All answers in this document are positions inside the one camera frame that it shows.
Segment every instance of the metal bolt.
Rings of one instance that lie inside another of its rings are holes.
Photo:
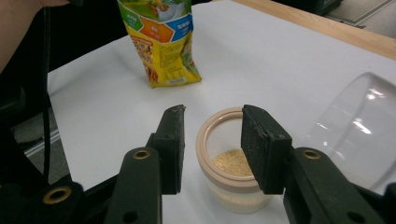
[[[139,150],[134,154],[134,158],[137,160],[144,160],[146,158],[149,157],[149,151],[143,149],[143,150]]]
[[[303,155],[310,160],[319,160],[321,158],[321,155],[318,152],[310,149],[304,150]]]
[[[72,189],[69,186],[60,186],[50,190],[44,195],[43,203],[56,204],[66,200],[72,194]]]

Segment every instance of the white surface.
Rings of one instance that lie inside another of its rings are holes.
[[[280,198],[258,213],[226,211],[209,195],[195,137],[228,107],[266,109],[300,147],[336,95],[373,72],[396,82],[396,62],[260,11],[223,1],[193,7],[193,59],[201,83],[151,89],[129,37],[49,74],[49,94],[73,179],[91,188],[115,175],[123,155],[142,147],[163,111],[183,104],[182,190],[163,197],[163,223],[285,223]]]

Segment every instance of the food package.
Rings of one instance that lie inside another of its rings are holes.
[[[150,87],[201,81],[191,56],[191,0],[118,0]]]

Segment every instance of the powder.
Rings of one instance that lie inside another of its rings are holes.
[[[214,164],[229,175],[249,176],[251,173],[248,160],[242,149],[232,149],[219,154]]]

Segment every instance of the cable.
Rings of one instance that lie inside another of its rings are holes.
[[[43,105],[43,125],[44,125],[44,172],[43,175],[50,180],[50,115],[49,115],[49,94],[48,72],[50,66],[50,8],[44,7],[44,47],[42,64],[42,105]]]

